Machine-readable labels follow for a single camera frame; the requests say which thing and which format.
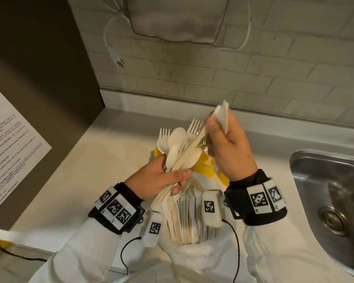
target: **white countertop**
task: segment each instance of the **white countertop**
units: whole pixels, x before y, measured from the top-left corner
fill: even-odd
[[[94,201],[103,190],[124,181],[153,157],[161,127],[174,129],[188,125],[188,122],[178,119],[104,109],[11,231],[0,231],[0,238],[50,252],[58,251],[85,222]],[[338,282],[354,283],[354,277],[329,258],[311,232],[289,168],[289,158],[298,150],[315,149],[354,156],[354,148],[256,132],[247,132],[247,135],[259,168],[278,183],[289,215],[309,245],[319,258],[329,262],[332,272],[338,274]],[[140,228],[138,225],[122,239],[120,249],[129,239],[137,236]],[[242,221],[237,221],[239,238],[243,230]],[[230,282],[236,271],[236,242],[232,244],[232,247],[224,248],[221,261],[211,272],[211,277],[220,282]],[[160,255],[162,251],[159,247],[144,252],[139,242],[133,242],[127,248],[124,260],[129,262],[130,269],[136,269],[136,261],[140,257],[165,257]],[[112,270],[124,271],[119,254],[114,259]],[[246,271],[246,252],[242,243],[240,274],[244,277],[238,282],[252,282]]]

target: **instruction sheet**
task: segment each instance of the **instruction sheet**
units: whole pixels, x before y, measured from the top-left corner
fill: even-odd
[[[50,149],[0,92],[0,204]]]

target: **human hand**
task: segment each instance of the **human hand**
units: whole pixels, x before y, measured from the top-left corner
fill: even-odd
[[[141,199],[149,200],[156,196],[163,188],[178,183],[172,189],[172,195],[177,195],[186,180],[191,176],[190,169],[176,170],[164,173],[166,155],[154,158],[135,174],[130,176],[124,183]]]
[[[214,116],[206,119],[208,155],[215,157],[218,168],[230,181],[239,181],[258,171],[244,129],[228,110],[228,131]]]

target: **white brick wall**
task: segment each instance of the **white brick wall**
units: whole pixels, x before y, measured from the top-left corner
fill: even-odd
[[[69,0],[101,87],[354,127],[354,0],[251,0],[240,52],[134,34],[99,0]],[[217,46],[238,47],[246,0],[230,0]]]

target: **sink basin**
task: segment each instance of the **sink basin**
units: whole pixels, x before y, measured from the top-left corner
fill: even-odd
[[[317,241],[354,276],[354,158],[298,151],[290,168]]]

